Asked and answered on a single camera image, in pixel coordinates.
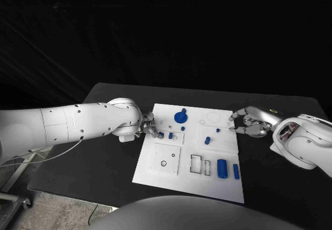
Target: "small blue piece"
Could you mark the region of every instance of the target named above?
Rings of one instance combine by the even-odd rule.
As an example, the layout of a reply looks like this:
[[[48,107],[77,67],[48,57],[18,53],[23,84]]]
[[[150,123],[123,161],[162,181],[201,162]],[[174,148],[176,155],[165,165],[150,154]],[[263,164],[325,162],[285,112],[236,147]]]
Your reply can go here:
[[[207,145],[210,144],[210,141],[211,141],[211,138],[207,137],[207,139],[205,139],[205,144],[207,144]]]
[[[185,123],[188,120],[188,116],[185,113],[187,113],[187,110],[182,109],[182,111],[175,114],[175,121],[181,124]]]
[[[239,180],[240,179],[240,175],[239,175],[239,167],[237,164],[233,165],[233,169],[234,169],[234,177]]]
[[[218,170],[218,178],[227,179],[228,178],[227,161],[223,159],[217,161],[217,170]]]

